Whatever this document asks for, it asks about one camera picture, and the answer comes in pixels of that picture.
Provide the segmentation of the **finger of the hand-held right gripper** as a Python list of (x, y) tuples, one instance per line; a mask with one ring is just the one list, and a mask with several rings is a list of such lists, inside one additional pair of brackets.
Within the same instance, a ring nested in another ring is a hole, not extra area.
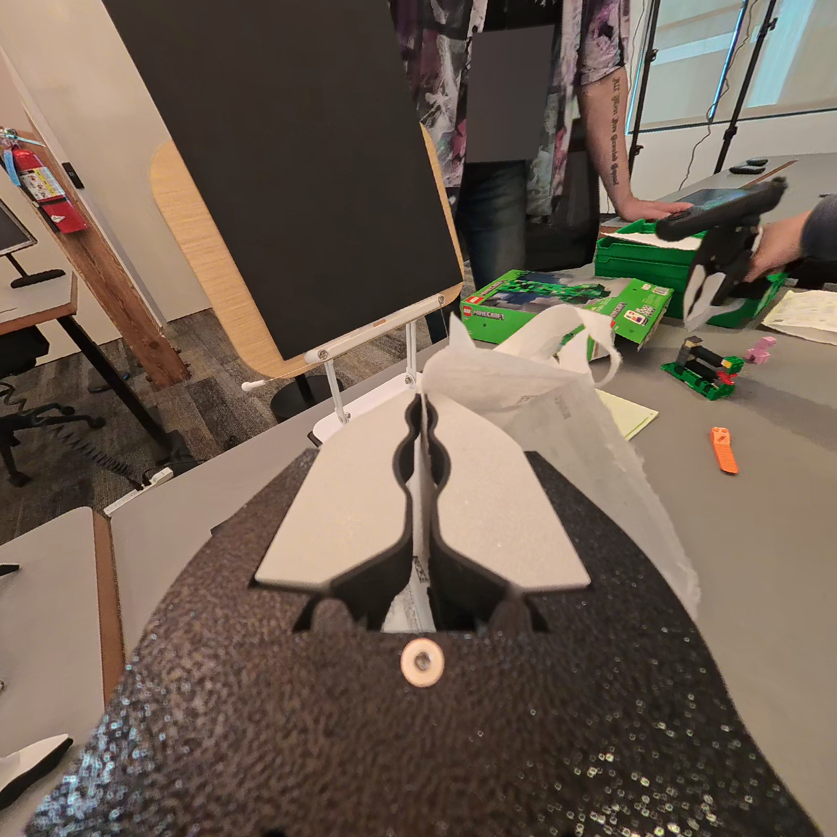
[(687, 330), (698, 329), (711, 316), (712, 290), (707, 284), (707, 279), (706, 267), (697, 260), (694, 261), (682, 303), (683, 325)]
[(748, 301), (744, 298), (732, 298), (722, 305), (713, 305), (710, 301), (698, 302), (698, 328), (714, 325), (727, 329), (737, 329), (748, 323)]

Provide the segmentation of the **partly built toy brick model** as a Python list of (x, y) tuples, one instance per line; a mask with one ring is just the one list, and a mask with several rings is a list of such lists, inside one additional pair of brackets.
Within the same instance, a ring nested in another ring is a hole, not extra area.
[(662, 371), (685, 383), (709, 401), (730, 397), (746, 361), (742, 357), (722, 357), (704, 346), (702, 338), (687, 337), (675, 361), (662, 364)]

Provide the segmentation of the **dark tablet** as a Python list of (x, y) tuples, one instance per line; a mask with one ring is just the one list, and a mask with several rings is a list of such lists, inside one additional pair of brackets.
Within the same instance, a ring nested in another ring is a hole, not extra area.
[(738, 200), (744, 194), (739, 187), (704, 187), (675, 199), (675, 203), (689, 204), (700, 211), (719, 207)]

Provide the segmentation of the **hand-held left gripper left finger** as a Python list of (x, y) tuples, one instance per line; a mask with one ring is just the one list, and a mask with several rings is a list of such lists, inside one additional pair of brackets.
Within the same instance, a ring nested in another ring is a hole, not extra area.
[(383, 628), (413, 572), (415, 441), (423, 403), (404, 392), (324, 442), (254, 576), (260, 587), (337, 599)]

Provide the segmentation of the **black office chair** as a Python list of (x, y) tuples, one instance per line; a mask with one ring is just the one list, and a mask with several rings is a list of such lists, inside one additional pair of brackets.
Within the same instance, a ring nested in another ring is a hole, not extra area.
[(78, 413), (74, 407), (59, 402), (48, 402), (28, 408), (26, 398), (18, 398), (9, 378), (33, 370), (37, 360), (48, 353), (49, 343), (37, 327), (27, 327), (1, 335), (2, 404), (9, 411), (1, 417), (1, 455), (9, 483), (17, 488), (25, 487), (30, 477), (20, 471), (15, 463), (13, 448), (20, 444), (17, 432), (30, 429), (46, 429), (49, 426), (85, 422), (90, 429), (102, 429), (106, 420), (86, 413)]

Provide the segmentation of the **green toy brick box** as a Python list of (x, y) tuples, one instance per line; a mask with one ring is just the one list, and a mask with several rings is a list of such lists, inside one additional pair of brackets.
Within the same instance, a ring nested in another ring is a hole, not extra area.
[(640, 350), (673, 297), (673, 289), (642, 279), (512, 270), (463, 299), (460, 308), (473, 340), (500, 344), (536, 315), (567, 304), (605, 315), (617, 347)]

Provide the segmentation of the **pale green instruction booklet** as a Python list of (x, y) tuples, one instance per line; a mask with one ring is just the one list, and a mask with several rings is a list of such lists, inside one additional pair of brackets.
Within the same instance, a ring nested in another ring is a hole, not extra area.
[(611, 415), (620, 434), (627, 441), (649, 426), (659, 411), (630, 402), (609, 392), (597, 390), (599, 399)]

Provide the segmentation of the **small screen on black stand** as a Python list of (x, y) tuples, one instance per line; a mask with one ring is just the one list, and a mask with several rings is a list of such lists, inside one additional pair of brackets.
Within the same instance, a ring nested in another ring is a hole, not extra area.
[(17, 271), (17, 276), (10, 283), (11, 288), (35, 286), (66, 276), (66, 272), (62, 269), (50, 269), (35, 274), (29, 274), (24, 270), (14, 254), (36, 244), (36, 237), (27, 230), (7, 204), (1, 201), (1, 256), (6, 258)]

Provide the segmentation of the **wood-topped side desk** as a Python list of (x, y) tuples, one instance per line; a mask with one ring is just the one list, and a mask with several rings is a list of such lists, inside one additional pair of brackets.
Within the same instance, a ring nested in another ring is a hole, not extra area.
[(1, 309), (2, 334), (41, 326), (53, 320), (57, 321), (93, 369), (99, 373), (120, 402), (149, 435), (156, 447), (157, 461), (163, 463), (171, 460), (174, 452), (173, 434), (168, 434), (162, 428), (155, 413), (148, 411), (141, 399), (75, 319), (78, 310), (76, 275), (57, 277), (48, 282), (21, 289), (13, 289), (7, 282), (2, 282)]

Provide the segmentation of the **red fire extinguisher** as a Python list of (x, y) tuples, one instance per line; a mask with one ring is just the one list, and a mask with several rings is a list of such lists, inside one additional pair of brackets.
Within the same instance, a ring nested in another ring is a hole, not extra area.
[(29, 147), (35, 141), (23, 139), (15, 130), (1, 129), (3, 166), (10, 181), (22, 189), (55, 232), (75, 235), (88, 224), (69, 199), (52, 170)]

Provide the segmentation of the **person's right hand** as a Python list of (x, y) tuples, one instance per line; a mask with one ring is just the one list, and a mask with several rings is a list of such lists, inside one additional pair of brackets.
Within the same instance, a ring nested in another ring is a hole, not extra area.
[(801, 258), (803, 228), (812, 211), (767, 225), (753, 250), (744, 282), (783, 271), (788, 263)]

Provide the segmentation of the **orange brick separator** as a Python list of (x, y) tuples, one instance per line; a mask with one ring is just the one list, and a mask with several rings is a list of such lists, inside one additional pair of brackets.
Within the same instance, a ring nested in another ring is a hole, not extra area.
[(738, 462), (732, 449), (732, 436), (729, 429), (719, 426), (711, 428), (710, 442), (719, 470), (729, 476), (738, 475)]

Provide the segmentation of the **white paper bag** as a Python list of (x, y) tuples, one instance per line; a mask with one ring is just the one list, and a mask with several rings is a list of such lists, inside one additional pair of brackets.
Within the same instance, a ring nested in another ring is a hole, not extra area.
[(445, 395), (541, 455), (616, 523), (651, 560), (695, 619), (698, 576), (640, 455), (599, 395), (622, 358), (611, 319), (578, 306), (547, 308), (492, 349), (461, 319), (424, 366), (424, 394)]

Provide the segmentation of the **wooden post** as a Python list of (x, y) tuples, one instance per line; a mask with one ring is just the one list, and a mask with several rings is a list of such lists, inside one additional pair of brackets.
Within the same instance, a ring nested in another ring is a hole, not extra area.
[(191, 373), (164, 334), (122, 260), (78, 193), (63, 165), (33, 129), (18, 134), (2, 125), (2, 139), (28, 145), (54, 175), (86, 228), (69, 235), (52, 233), (74, 272), (85, 282), (146, 375), (161, 389), (190, 379)]

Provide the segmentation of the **pale printed paper sheet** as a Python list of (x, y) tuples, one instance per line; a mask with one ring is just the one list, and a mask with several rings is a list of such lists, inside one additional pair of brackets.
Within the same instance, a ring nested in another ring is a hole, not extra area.
[(761, 320), (762, 327), (803, 340), (836, 345), (836, 293), (788, 289)]

